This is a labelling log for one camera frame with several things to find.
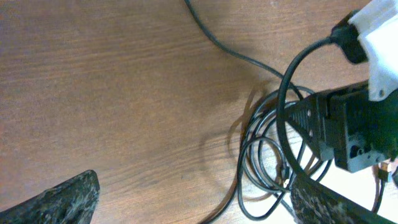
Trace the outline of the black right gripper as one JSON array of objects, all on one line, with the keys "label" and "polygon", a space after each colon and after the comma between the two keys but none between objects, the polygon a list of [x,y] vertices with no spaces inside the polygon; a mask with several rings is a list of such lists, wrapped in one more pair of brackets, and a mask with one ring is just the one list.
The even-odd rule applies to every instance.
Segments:
[{"label": "black right gripper", "polygon": [[[382,101],[369,100],[367,81],[314,93],[285,118],[316,158],[348,172],[397,159],[397,90]],[[297,223],[394,223],[308,177],[294,179],[291,201]]]}]

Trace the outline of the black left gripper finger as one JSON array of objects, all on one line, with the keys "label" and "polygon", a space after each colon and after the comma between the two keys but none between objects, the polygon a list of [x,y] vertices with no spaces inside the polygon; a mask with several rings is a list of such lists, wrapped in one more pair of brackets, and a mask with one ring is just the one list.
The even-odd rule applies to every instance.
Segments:
[{"label": "black left gripper finger", "polygon": [[100,197],[97,173],[86,170],[1,212],[1,223],[91,222]]}]

